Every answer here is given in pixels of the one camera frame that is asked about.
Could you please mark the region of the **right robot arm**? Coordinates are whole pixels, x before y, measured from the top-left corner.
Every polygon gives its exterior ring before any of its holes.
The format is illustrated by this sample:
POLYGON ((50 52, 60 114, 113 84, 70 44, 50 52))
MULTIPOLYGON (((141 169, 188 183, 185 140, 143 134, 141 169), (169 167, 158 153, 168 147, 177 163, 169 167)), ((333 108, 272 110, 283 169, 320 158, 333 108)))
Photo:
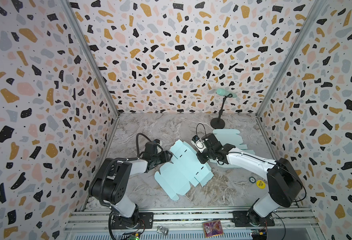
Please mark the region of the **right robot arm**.
POLYGON ((222 144, 214 134, 207 134, 202 138, 194 136, 191 141, 198 149, 197 158, 202 164, 214 160, 223 165, 233 165, 266 181, 267 194, 256 200, 247 212, 249 221, 253 221, 255 225, 278 208, 289 208, 304 190, 297 172, 284 158, 273 160, 258 157, 233 144, 222 144))

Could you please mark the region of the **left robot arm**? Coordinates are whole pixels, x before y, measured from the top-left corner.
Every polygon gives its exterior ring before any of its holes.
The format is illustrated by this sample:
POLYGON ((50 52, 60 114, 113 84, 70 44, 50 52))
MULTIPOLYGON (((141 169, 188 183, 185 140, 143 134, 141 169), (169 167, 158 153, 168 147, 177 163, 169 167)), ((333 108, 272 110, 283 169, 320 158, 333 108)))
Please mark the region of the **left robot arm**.
POLYGON ((145 151, 135 158, 107 158, 89 185, 89 195, 114 215, 131 218, 137 211, 137 205, 126 195, 130 177, 168 163, 172 156, 170 151, 163 150, 159 141, 149 141, 145 151))

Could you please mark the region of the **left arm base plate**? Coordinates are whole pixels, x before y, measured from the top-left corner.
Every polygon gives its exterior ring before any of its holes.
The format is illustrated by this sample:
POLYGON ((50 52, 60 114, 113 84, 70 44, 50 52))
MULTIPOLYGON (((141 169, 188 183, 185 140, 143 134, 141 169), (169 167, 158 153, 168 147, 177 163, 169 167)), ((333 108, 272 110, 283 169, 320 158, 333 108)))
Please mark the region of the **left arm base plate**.
POLYGON ((111 230, 133 230, 133 229, 152 229, 154 223, 153 212, 137 212, 130 218, 112 215, 109 219, 111 230))

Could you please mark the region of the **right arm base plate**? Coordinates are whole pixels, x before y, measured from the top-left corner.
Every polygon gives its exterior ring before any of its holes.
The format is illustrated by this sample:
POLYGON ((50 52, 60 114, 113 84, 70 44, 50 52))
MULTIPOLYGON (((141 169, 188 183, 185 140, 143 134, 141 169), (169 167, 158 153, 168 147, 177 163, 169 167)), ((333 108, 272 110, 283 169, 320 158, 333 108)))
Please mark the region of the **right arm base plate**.
POLYGON ((275 222, 271 214, 265 218, 254 211, 233 211, 232 222, 236 227, 274 227, 275 222))

